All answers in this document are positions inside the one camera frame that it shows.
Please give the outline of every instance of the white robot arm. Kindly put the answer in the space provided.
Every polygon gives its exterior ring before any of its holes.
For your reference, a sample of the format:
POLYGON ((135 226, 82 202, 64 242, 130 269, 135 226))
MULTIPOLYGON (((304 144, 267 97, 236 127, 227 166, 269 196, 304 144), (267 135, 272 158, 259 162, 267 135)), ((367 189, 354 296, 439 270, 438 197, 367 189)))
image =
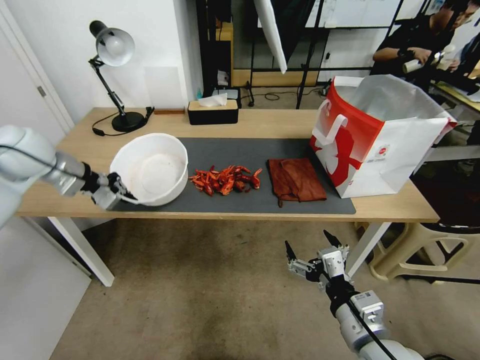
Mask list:
POLYGON ((135 199, 118 174, 93 172, 88 164, 56 151, 31 128, 0 127, 0 228, 37 180, 53 185, 63 196, 72 197, 78 192, 91 196, 95 204, 107 210, 122 199, 135 199))
POLYGON ((359 293, 345 274, 348 245, 323 231, 331 247, 317 252, 318 257, 297 259, 285 241, 288 269, 317 283, 330 298, 330 311, 340 324, 340 333, 359 360, 423 360, 420 354, 397 341, 388 340, 383 323, 384 304, 373 291, 359 293))

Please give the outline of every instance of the white table leg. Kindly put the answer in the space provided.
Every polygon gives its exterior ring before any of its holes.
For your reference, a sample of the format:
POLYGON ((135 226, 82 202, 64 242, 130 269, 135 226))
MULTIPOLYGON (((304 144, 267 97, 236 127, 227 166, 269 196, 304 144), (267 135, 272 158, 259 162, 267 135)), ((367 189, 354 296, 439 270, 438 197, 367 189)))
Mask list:
POLYGON ((88 265, 101 283, 106 287, 111 287, 114 282, 114 275, 110 272, 107 265, 105 265, 72 219, 69 217, 54 216, 49 216, 48 219, 78 255, 80 255, 81 259, 88 265))
POLYGON ((360 265, 365 261, 375 245, 380 241, 382 235, 387 231, 391 222, 371 222, 358 244, 348 255, 345 271, 352 277, 360 265))

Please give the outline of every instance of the white bowl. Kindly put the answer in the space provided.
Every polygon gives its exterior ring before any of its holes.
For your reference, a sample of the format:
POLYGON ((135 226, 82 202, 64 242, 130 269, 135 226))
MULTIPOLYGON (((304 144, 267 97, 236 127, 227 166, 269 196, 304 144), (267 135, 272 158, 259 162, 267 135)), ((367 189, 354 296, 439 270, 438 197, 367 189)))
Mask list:
POLYGON ((139 136, 115 155, 110 172, 120 175, 141 204, 165 205, 184 190, 188 181, 187 149, 166 133, 139 136))

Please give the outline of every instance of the tissue box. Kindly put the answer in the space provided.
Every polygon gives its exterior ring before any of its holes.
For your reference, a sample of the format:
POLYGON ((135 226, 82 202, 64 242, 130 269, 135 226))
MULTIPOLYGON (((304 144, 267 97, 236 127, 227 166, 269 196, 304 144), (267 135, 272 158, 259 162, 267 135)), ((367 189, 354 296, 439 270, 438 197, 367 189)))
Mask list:
POLYGON ((190 101, 188 119, 192 125, 236 124, 239 121, 239 106, 235 100, 227 100, 223 106, 210 107, 190 101))

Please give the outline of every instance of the red and white paper bag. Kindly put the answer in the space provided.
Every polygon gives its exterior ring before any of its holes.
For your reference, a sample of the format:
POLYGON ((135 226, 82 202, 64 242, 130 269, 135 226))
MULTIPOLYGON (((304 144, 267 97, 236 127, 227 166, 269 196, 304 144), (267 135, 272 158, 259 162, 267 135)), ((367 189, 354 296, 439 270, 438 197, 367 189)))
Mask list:
POLYGON ((396 194, 455 125, 420 88, 391 75, 336 76, 310 145, 342 198, 396 194))

